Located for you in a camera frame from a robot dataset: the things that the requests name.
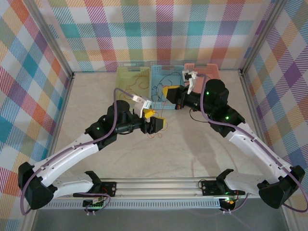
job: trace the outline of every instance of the pink basket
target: pink basket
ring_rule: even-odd
[[[193,69],[194,71],[198,72],[198,75],[207,75],[206,81],[210,79],[220,79],[218,66],[216,64],[206,64],[206,65],[195,65],[195,64],[185,64],[185,69]],[[197,93],[201,93],[202,84],[203,84],[202,77],[197,79],[197,84],[194,87],[193,91]]]

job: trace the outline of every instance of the blue basket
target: blue basket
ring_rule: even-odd
[[[151,100],[153,109],[175,109],[163,95],[163,86],[183,85],[182,65],[153,65],[151,67]]]

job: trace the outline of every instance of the green basket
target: green basket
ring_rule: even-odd
[[[150,76],[151,71],[149,67],[119,67],[116,71],[115,87],[121,88],[129,94],[146,96],[150,98]],[[121,92],[116,94],[116,99],[124,100],[128,102],[130,106],[135,104],[133,100],[129,99],[127,95]]]

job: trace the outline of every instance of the white floor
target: white floor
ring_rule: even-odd
[[[221,71],[220,75],[230,91],[229,105],[253,128],[238,73]],[[106,114],[113,102],[115,78],[115,73],[76,74],[56,151]],[[192,115],[204,120],[199,112]],[[66,175],[93,170],[101,178],[207,177],[217,176],[227,168],[260,174],[235,145],[208,124],[193,121],[189,108],[164,110],[163,117],[168,122],[168,129],[162,132],[162,138],[149,139],[139,130],[118,136],[116,142],[80,161]]]

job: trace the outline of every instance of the plastic basket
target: plastic basket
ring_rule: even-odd
[[[150,68],[139,66],[119,67],[116,71],[115,87],[121,88],[129,94],[150,97]],[[118,92],[117,100],[125,100],[131,106],[135,104],[133,100],[125,94]]]
[[[151,68],[151,100],[153,109],[175,109],[163,95],[163,86],[183,85],[182,65],[153,65]]]
[[[185,64],[184,67],[185,69],[193,69],[194,71],[198,72],[198,75],[207,75],[208,78],[206,81],[209,81],[210,79],[220,79],[218,66],[216,64]],[[193,89],[194,92],[201,93],[203,80],[203,77],[199,77],[197,79],[197,84]]]

